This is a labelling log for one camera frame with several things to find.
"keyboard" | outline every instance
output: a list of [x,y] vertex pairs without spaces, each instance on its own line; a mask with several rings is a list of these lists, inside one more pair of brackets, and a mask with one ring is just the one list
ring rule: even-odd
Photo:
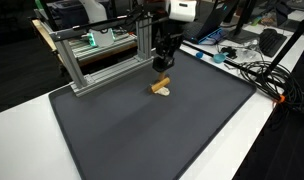
[[191,39],[191,38],[196,37],[199,34],[199,32],[201,31],[203,25],[204,24],[199,23],[199,22],[191,22],[191,23],[186,24],[184,26],[183,36],[186,39]]
[[259,37],[260,49],[268,57],[273,57],[286,40],[286,36],[277,33],[275,29],[264,29]]

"gray work mat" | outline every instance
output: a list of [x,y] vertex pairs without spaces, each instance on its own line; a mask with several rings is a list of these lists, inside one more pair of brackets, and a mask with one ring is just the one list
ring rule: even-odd
[[255,87],[181,51],[169,97],[149,94],[152,65],[78,98],[50,101],[82,179],[179,178]]

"laptop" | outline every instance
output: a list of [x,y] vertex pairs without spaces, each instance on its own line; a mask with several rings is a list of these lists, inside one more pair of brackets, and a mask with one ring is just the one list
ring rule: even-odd
[[201,44],[208,35],[216,34],[216,32],[220,31],[221,22],[233,10],[237,2],[236,0],[227,0],[218,3],[204,23],[191,22],[185,25],[184,39],[194,44]]

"white table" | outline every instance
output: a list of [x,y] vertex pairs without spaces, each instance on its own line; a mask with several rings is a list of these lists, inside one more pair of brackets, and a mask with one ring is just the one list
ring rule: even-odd
[[[295,17],[293,19],[304,17],[300,13],[292,16]],[[246,29],[260,33],[263,27]],[[199,48],[216,53],[215,47]],[[181,49],[193,55],[196,53],[184,45]],[[303,50],[304,36],[281,64],[292,70]],[[223,64],[214,64],[210,57],[202,59],[238,75],[236,70],[228,70]],[[255,93],[218,133],[182,179],[232,179],[272,110],[272,101],[260,92]],[[0,113],[0,180],[36,179],[80,179],[52,111],[48,94]]]

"tangled wires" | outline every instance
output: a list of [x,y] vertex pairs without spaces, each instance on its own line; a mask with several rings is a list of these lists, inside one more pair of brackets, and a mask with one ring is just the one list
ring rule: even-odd
[[275,103],[287,110],[304,112],[304,95],[291,72],[284,66],[278,65],[273,71],[264,72],[271,62],[256,61],[240,64],[247,71],[240,71],[243,78],[256,85],[258,89],[270,96]]

